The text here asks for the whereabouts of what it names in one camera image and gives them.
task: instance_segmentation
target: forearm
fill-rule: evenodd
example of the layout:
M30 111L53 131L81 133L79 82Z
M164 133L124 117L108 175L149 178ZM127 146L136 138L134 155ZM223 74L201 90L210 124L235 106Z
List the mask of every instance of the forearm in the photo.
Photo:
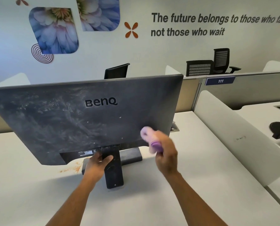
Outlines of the forearm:
M204 200L188 185L180 173L167 178L180 203L189 226L227 226L224 221L204 202Z
M83 179L46 226L79 226L94 186L94 182Z

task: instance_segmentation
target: person's right arm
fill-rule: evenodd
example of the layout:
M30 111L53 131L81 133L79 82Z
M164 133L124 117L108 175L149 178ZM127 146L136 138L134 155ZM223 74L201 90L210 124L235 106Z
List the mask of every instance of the person's right arm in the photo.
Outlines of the person's right arm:
M156 155L157 167L176 194L188 226L227 226L178 172L178 152L172 140L160 131L156 136L164 149Z

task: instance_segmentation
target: benq logo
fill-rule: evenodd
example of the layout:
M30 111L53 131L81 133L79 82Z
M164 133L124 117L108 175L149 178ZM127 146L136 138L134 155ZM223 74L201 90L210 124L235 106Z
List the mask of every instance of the benq logo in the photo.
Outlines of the benq logo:
M92 100L86 100L85 101L85 106L86 107L92 107L94 106L101 106L101 105L118 105L117 100L115 98L101 98L99 99L95 99L94 101Z

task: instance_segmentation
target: person's left arm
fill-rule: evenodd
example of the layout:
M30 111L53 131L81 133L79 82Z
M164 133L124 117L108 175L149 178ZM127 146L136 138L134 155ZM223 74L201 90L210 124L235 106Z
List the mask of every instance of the person's left arm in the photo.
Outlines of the person's left arm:
M104 168L112 159L113 156L108 156L100 162L101 154L99 152L89 159L82 181L46 226L80 225L89 194L102 178Z

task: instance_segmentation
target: orange flower decal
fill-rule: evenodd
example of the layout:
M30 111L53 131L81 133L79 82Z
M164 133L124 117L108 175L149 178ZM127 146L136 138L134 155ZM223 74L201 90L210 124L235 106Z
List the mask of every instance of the orange flower decal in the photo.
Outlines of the orange flower decal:
M16 0L17 5L20 5L20 3L24 3L26 6L29 5L25 0Z
M135 30L138 27L138 23L134 23L133 27L130 28L129 24L127 22L124 22L125 27L127 27L130 31L128 33L125 34L125 38L128 38L130 36L131 33L133 33L134 37L137 39L138 38L138 34L135 33L133 30Z

